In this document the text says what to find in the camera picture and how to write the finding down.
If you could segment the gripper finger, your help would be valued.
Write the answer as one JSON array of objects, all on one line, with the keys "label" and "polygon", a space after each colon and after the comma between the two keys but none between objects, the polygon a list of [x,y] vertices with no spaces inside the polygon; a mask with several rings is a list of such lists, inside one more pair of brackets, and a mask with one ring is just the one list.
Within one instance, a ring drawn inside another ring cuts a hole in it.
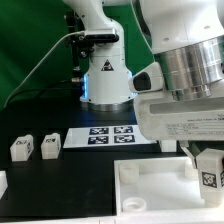
[{"label": "gripper finger", "polygon": [[199,148],[192,141],[180,141],[180,147],[183,152],[190,158],[193,168],[196,169],[196,157],[199,155]]}]

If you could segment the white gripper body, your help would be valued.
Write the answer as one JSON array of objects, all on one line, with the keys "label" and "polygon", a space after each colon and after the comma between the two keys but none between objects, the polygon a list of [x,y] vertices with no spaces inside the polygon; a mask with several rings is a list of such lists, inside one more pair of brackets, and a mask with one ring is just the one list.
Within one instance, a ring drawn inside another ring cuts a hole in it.
[{"label": "white gripper body", "polygon": [[145,93],[134,99],[134,111],[149,140],[224,140],[224,97],[174,101],[165,92]]}]

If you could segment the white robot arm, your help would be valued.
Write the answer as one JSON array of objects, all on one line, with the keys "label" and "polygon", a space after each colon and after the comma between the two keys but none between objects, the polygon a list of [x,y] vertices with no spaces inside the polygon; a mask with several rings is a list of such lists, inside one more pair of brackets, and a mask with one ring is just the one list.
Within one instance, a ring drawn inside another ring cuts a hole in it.
[{"label": "white robot arm", "polygon": [[[224,0],[63,0],[94,44],[84,76],[86,105],[134,104],[150,140],[224,140]],[[125,64],[124,31],[106,6],[138,4],[151,34],[153,62]]]}]

